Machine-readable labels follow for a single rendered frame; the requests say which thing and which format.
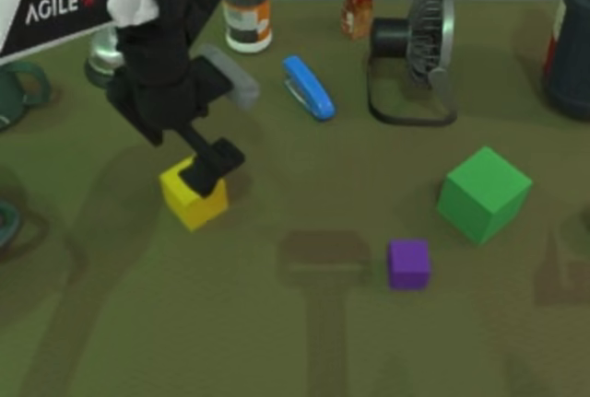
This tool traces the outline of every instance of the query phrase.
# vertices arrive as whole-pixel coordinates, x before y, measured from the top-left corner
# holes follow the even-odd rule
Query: beige tabletop
[[[340,35],[339,7],[276,3],[272,47],[238,58],[258,104],[220,100],[196,126],[247,162],[228,179],[230,210],[193,234],[158,186],[186,145],[170,134],[151,148],[85,81],[88,39],[31,58],[56,95],[0,136],[0,195],[26,217],[0,264],[3,397],[587,396],[590,130],[539,90],[555,4],[458,5],[460,118],[443,129],[368,114],[367,43]],[[221,24],[202,41],[223,46]],[[330,92],[333,121],[284,89],[289,54]],[[425,111],[430,96],[389,65],[380,106]],[[535,185],[476,248],[435,202],[482,146]],[[387,241],[407,237],[430,243],[423,292],[387,288]]]

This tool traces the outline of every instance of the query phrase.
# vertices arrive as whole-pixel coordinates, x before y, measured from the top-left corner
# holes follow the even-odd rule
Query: desk fan
[[[443,127],[454,123],[454,104],[448,67],[454,36],[454,0],[413,0],[407,18],[375,18],[367,66],[367,102],[370,113],[392,125]],[[405,58],[413,83],[429,88],[446,109],[442,118],[402,117],[383,113],[372,100],[372,69],[380,58]]]

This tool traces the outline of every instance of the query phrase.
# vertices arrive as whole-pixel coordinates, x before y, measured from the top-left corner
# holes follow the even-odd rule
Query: block
[[[387,256],[389,286],[392,289],[417,290],[428,285],[431,261],[426,240],[392,240]]]
[[[516,217],[532,185],[484,146],[447,174],[437,209],[470,240],[483,244]]]
[[[190,157],[176,164],[160,174],[159,182],[166,205],[190,231],[195,231],[226,211],[229,202],[226,182],[223,179],[207,198],[201,197],[186,186],[179,173],[192,162],[193,157]]]

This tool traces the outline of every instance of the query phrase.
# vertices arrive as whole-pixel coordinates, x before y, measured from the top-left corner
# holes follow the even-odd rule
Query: green mug
[[[32,76],[39,91],[28,93],[18,75]],[[38,65],[24,61],[0,65],[0,131],[14,125],[30,107],[49,102],[51,94],[49,79]]]

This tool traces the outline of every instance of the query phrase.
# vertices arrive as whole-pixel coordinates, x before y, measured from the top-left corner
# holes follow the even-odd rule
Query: blue stapler
[[[315,119],[327,121],[336,114],[324,87],[299,56],[289,56],[283,61],[283,67],[287,74],[285,86]]]

